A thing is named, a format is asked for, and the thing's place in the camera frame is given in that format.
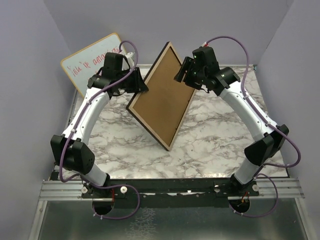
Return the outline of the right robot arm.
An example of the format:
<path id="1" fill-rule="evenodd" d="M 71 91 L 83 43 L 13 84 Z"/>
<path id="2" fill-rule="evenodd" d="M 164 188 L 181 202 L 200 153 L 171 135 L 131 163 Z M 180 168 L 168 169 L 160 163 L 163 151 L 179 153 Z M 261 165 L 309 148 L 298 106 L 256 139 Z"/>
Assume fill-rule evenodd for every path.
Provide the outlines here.
<path id="1" fill-rule="evenodd" d="M 196 90 L 206 87 L 223 99 L 240 117 L 248 128 L 254 142 L 244 149 L 245 159 L 230 178 L 230 191 L 240 196 L 248 189 L 248 183 L 261 170 L 266 160 L 272 158 L 282 147 L 283 135 L 289 133 L 288 127 L 278 125 L 268 118 L 254 102 L 253 98 L 241 88 L 240 77 L 230 67 L 220 68 L 212 47 L 200 47 L 185 57 L 174 80 L 184 82 Z"/>

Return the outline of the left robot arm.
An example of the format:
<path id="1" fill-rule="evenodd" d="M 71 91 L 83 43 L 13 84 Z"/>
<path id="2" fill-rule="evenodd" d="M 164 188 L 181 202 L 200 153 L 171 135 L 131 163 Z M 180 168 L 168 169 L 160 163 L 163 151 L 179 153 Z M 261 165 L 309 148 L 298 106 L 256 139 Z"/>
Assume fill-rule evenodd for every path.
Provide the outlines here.
<path id="1" fill-rule="evenodd" d="M 127 55 L 106 53 L 103 66 L 88 80 L 83 102 L 74 119 L 61 135 L 53 135 L 50 140 L 59 176 L 63 175 L 63 169 L 80 175 L 93 185 L 94 193 L 101 198 L 110 193 L 110 176 L 95 164 L 95 154 L 88 143 L 100 113 L 112 97 L 149 90 L 132 56 L 131 52 Z"/>

